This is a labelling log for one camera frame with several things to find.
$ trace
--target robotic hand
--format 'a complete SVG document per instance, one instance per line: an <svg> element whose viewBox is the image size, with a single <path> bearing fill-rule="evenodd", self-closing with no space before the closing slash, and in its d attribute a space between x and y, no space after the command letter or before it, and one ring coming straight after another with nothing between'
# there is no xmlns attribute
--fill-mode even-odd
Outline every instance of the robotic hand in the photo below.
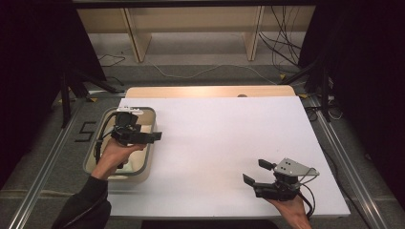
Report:
<svg viewBox="0 0 405 229"><path fill-rule="evenodd" d="M308 218L312 215L312 206L301 194L300 187L318 177L318 171L288 158L284 158L278 165L259 159L259 166L269 171L273 170L276 180L274 183L258 183L244 174L244 182L253 188L256 198L287 201L294 199L298 195L309 206ZM302 183L301 181L305 177L313 178Z"/></svg>

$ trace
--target gray floor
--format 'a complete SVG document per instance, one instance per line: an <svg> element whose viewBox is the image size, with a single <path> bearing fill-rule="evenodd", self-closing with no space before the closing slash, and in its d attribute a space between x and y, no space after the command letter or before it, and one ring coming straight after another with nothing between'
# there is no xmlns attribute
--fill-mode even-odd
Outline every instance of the gray floor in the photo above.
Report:
<svg viewBox="0 0 405 229"><path fill-rule="evenodd" d="M297 33L293 37L299 44L302 42L303 34ZM141 64L133 61L127 37L119 34L92 34L91 38L99 56L111 54L126 57L114 67L104 68L106 75L109 76L108 83L122 89L134 86L263 85L280 82L280 73L285 73L271 66L272 54L263 43L259 43L255 61L247 61L242 37L237 33L156 34L152 39L146 61ZM100 63L107 66L118 62L119 59L103 58ZM288 71L296 71L282 58L278 57L274 63L283 65L282 68ZM293 88L298 94L304 92L302 82L305 82L305 78L293 83ZM99 90L94 85L87 86L89 90ZM310 106L312 101L316 100L316 95L312 98L312 100L303 99L303 105ZM47 117L47 122L32 145L32 151L21 159L0 193L0 228L8 228L14 214L17 213L16 210L35 183L44 162L49 160L49 155L57 151L54 143L60 139L62 123L62 108L58 100L55 99L53 112ZM40 189L35 205L27 213L29 217L24 228L49 228L67 197L80 189L87 177L83 172L82 162L90 146L89 142L76 142L87 137L79 133L82 124L86 121L98 121L103 111L117 105L119 100L120 97L107 94L106 97L99 97L96 102L82 100L72 102L74 108L80 108L77 110L75 123L71 131L66 133L63 147L54 161L52 172L45 177L44 186ZM356 194L355 187L348 178L350 174L345 174L339 157L328 140L321 118L318 117L311 124L320 144L338 165L338 178L348 193L345 197L352 211L346 218L312 219L313 228L367 228L349 198L363 215L366 205L362 203L362 197ZM385 228L403 228L404 211L375 170L373 163L364 157L366 152L350 123L342 116L338 120L333 119L331 126L350 161L355 165L355 172L370 192L377 211L386 223ZM88 128L86 131L93 131L96 126L89 125L86 128ZM289 228L283 219L273 221L280 228ZM141 221L136 219L111 218L107 228L140 228L140 225Z"/></svg>

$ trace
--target floor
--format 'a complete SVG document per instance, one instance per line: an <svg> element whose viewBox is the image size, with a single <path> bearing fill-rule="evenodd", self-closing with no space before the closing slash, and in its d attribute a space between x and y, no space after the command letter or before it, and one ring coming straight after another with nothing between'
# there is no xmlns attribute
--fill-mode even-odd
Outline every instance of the floor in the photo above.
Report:
<svg viewBox="0 0 405 229"><path fill-rule="evenodd" d="M266 34L273 38L277 38L277 35L277 33ZM294 43L300 46L305 34L295 32L290 36ZM106 75L111 76L108 82L118 87L120 84L112 78L113 75L124 75L133 71L137 72L139 79L132 83L145 86L156 83L157 81L154 80L158 80L159 77L161 85L181 83L176 80L183 80L186 82L184 84L192 85L193 81L187 81L190 78L198 76L201 77L199 79L201 81L210 81L220 73L240 73L241 66L245 71L243 75L250 77L253 84L264 78L266 81L262 83L272 84L272 82L279 82L284 74L288 75L289 72L296 71L282 57L274 57L265 43L260 40L255 60L247 61L242 37L234 32L154 34L143 63L134 61L129 39L125 34L90 34L90 38L100 58L100 64L105 66ZM286 46L280 51L290 56ZM124 81L125 87L131 85L128 83L131 82L131 78L122 77L121 80ZM305 78L302 78L292 84L297 94L305 93L304 82ZM88 87L92 92L97 91L93 85ZM111 101L118 99L118 96L101 96L96 106L86 101L72 102L74 108L84 107L78 111L77 122L86 121L80 118L91 116L97 109L102 110L103 106L108 107ZM305 107L319 105L316 95L303 98L302 101ZM366 152L357 140L350 122L344 116L338 118L339 111L330 112L334 117L331 123L325 122L325 118L318 114L317 119L311 124L319 142L330 156L330 158L326 157L332 171L338 177L337 180L345 190L342 192L345 193L344 196L352 214L342 219L313 219L312 227L367 228L361 217L364 216L371 228L403 228L404 211L373 167L373 162L367 160ZM315 117L316 115L309 113L310 119ZM62 192L58 188L58 183L63 180L71 182L71 187L75 187L80 184L69 177L73 175L77 179L86 177L74 172L74 167L80 167L82 163L79 159L72 157L78 152L66 152L74 149L75 146L70 139L71 133L64 133L60 129L62 117L58 98L55 99L53 112L47 118L48 121L32 146L32 152L21 159L0 193L0 228L9 228L10 225L13 225L12 228L49 227L56 209L60 209L74 190L74 188L65 189ZM72 132L79 132L79 129L79 125L74 125ZM64 145L63 149L58 149L59 143ZM333 162L337 165L337 171L333 167ZM280 228L288 228L282 219L273 221ZM112 218L107 224L107 228L140 228L140 226L141 221L136 219Z"/></svg>

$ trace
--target metal frame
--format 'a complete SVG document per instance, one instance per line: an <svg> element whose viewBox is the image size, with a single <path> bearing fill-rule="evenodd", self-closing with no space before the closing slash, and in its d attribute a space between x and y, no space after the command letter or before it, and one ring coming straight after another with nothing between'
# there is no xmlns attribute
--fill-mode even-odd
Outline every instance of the metal frame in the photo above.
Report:
<svg viewBox="0 0 405 229"><path fill-rule="evenodd" d="M320 106L319 101L313 97L310 98L310 105L315 107ZM327 136L330 145L339 160L339 163L342 165L343 171L348 177L349 183L351 184L354 193L356 194L361 206L363 207L363 210L366 214L367 219L369 220L371 227L378 229L388 229L389 226L386 220L383 218L381 211L378 209L375 201L373 200L372 195L370 194L369 190L367 190L366 185L364 184L363 180L352 164L351 159L349 158L348 153L346 152L345 148L340 142L339 137L334 131L332 124L324 118L321 111L317 111L317 115L322 129L324 130L325 135Z"/></svg>

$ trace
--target aluminum rail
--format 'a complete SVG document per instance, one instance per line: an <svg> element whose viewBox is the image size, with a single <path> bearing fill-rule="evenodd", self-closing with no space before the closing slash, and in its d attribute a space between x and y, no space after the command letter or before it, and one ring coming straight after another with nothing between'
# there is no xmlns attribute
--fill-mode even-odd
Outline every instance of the aluminum rail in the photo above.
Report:
<svg viewBox="0 0 405 229"><path fill-rule="evenodd" d="M10 229L24 228L32 209L38 200L38 197L44 187L48 177L53 169L53 166L62 151L63 145L66 142L67 136L72 130L73 123L77 117L78 111L83 106L85 98L78 99L75 102L75 107L73 109L72 119L67 123L66 127L62 129L57 137L53 147L51 148L48 157L46 158L41 170L39 171L36 179L34 180L30 190L23 199L21 205L15 212L14 217L12 218Z"/></svg>
<svg viewBox="0 0 405 229"><path fill-rule="evenodd" d="M320 103L316 98L311 97L310 105L320 106ZM386 220L381 215L381 212L375 204L372 195L366 188L366 185L362 181L360 175L357 173L357 170L352 164L348 153L340 142L340 139L334 131L331 123L326 121L326 119L322 115L322 112L317 111L317 115L320 120L319 122L322 126L322 129L324 130L328 140L330 141L330 145L333 148L333 151L335 152L340 164L342 165L343 171L348 177L349 183L351 184L358 201L363 207L366 217L369 220L369 224L374 229L388 229L389 226Z"/></svg>

